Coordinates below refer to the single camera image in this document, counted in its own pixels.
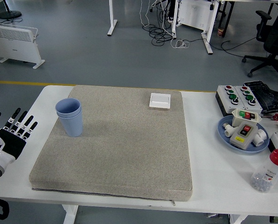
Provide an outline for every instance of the gray floor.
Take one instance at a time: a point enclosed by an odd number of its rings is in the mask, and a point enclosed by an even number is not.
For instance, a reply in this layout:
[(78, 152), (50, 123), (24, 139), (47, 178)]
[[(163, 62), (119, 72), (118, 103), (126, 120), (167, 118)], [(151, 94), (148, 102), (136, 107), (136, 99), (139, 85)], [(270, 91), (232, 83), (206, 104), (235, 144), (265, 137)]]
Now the gray floor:
[[(218, 85), (242, 85), (261, 80), (278, 91), (278, 74), (272, 68), (247, 73), (258, 62), (241, 62), (221, 48), (229, 49), (256, 36), (259, 17), (256, 10), (267, 11), (268, 1), (237, 2), (225, 38), (217, 35), (220, 15), (213, 31), (213, 55), (208, 55), (203, 41), (190, 43), (188, 49), (173, 49), (170, 42), (152, 45), (149, 33), (142, 29), (140, 0), (115, 0), (114, 16), (118, 19), (112, 37), (108, 1), (100, 0), (16, 0), (7, 1), (12, 10), (22, 12), (20, 26), (39, 29), (36, 39), (42, 59), (38, 69), (33, 64), (8, 60), (0, 63), (0, 127), (17, 107), (28, 110), (45, 85), (86, 84), (142, 88), (216, 91)], [(148, 1), (143, 1), (142, 18)], [(274, 7), (272, 17), (278, 14)], [(156, 10), (148, 13), (157, 25)], [(177, 27), (178, 39), (200, 39), (201, 31), (188, 26)], [(238, 55), (266, 56), (263, 45), (252, 40), (229, 52)], [(11, 213), (0, 223), (62, 223), (60, 205), (10, 202)], [(76, 223), (209, 223), (198, 218), (203, 214), (80, 207)], [(247, 217), (244, 224), (269, 223), (268, 217)]]

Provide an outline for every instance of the black office chair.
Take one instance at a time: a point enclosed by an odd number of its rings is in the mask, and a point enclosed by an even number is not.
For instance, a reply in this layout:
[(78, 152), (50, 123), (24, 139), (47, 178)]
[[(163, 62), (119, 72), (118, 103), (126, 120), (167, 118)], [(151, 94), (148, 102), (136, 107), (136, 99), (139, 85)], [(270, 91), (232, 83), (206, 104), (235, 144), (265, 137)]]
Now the black office chair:
[(267, 65), (273, 66), (273, 68), (278, 72), (278, 16), (272, 26), (266, 25), (267, 21), (271, 19), (270, 15), (263, 11), (256, 11), (256, 13), (261, 17), (260, 24), (257, 25), (257, 36), (258, 41), (264, 42), (264, 49), (270, 53), (268, 57), (258, 57), (258, 56), (248, 56), (245, 55), (242, 62), (246, 62), (246, 58), (255, 59), (263, 62), (259, 66), (253, 68), (248, 77), (252, 77), (252, 73), (260, 68)]

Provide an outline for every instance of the blue plate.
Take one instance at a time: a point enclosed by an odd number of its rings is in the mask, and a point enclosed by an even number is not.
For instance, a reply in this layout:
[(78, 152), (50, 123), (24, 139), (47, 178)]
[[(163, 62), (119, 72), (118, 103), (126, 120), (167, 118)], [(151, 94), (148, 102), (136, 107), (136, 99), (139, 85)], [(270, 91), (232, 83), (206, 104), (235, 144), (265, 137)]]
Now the blue plate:
[(264, 143), (261, 146), (255, 147), (253, 145), (253, 143), (251, 143), (246, 150), (242, 150), (240, 148), (237, 148), (237, 147), (231, 145), (230, 138), (227, 138), (224, 134), (225, 128), (223, 127), (223, 124), (228, 123), (231, 125), (232, 119), (233, 119), (233, 115), (229, 115), (229, 116), (223, 117), (218, 123), (218, 133), (221, 136), (222, 140), (226, 143), (226, 145), (228, 145), (230, 148), (232, 148), (236, 151), (240, 151), (243, 153), (250, 153), (250, 154), (251, 153), (259, 153), (267, 148), (267, 146), (269, 145), (270, 137), (269, 137), (268, 133), (266, 132), (266, 130), (258, 123), (257, 123), (258, 129), (264, 130), (264, 132), (266, 133), (266, 136), (267, 136), (267, 139), (264, 140)]

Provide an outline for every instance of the table leg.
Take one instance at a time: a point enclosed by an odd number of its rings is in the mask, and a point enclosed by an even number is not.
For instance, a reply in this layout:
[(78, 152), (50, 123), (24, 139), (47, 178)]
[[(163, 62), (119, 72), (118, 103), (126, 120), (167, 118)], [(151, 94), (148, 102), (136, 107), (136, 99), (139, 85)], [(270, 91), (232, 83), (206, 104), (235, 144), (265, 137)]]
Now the table leg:
[(248, 215), (232, 215), (230, 214), (230, 224), (241, 224)]
[(63, 204), (63, 208), (66, 211), (66, 216), (63, 224), (74, 224), (78, 205)]
[(213, 54), (212, 48), (210, 47), (209, 41), (212, 36), (213, 28), (214, 28), (214, 23), (215, 23), (215, 17), (217, 15), (218, 11), (218, 5), (217, 1), (214, 1), (214, 10), (212, 10), (212, 15), (211, 18), (209, 19), (209, 26), (207, 27), (207, 31), (203, 31), (201, 33), (201, 37), (203, 38), (203, 42), (205, 45), (206, 50), (208, 51), (209, 55)]
[(113, 1), (112, 0), (109, 0), (109, 8), (110, 8), (110, 24), (111, 24), (111, 27), (110, 27), (109, 32), (107, 33), (107, 35), (112, 36), (115, 25), (117, 23), (117, 20), (115, 20), (113, 18)]
[(229, 13), (228, 13), (228, 16), (227, 16), (227, 20), (226, 20), (226, 24), (225, 24), (225, 28), (224, 28), (224, 32), (223, 32), (222, 37), (224, 37), (225, 34), (226, 34), (227, 27), (228, 27), (228, 24), (229, 24), (229, 21), (230, 21), (230, 17), (231, 17), (233, 6), (234, 6), (235, 2), (234, 1), (229, 1), (229, 3), (231, 4), (231, 6), (230, 6), (230, 10), (229, 10)]
[(175, 7), (174, 7), (173, 23), (172, 23), (172, 33), (174, 34), (173, 39), (176, 38), (176, 23), (177, 23), (178, 6), (179, 6), (179, 2), (178, 2), (178, 0), (176, 0)]

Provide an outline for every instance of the yellow floor line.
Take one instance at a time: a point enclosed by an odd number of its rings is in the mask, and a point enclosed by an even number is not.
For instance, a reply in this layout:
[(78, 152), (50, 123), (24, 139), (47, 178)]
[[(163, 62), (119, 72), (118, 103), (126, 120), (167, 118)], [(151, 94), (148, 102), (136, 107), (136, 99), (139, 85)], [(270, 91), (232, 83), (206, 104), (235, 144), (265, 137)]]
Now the yellow floor line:
[[(65, 86), (75, 86), (76, 84), (63, 84), (63, 83), (35, 83), (35, 82), (16, 82), (16, 81), (0, 81), (0, 84), (13, 84), (13, 85), (65, 85)], [(201, 90), (178, 90), (187, 92), (215, 92), (215, 91), (201, 91)]]
[(13, 84), (13, 85), (69, 85), (75, 86), (76, 84), (60, 84), (60, 83), (34, 83), (34, 82), (15, 82), (15, 81), (0, 81), (0, 84)]

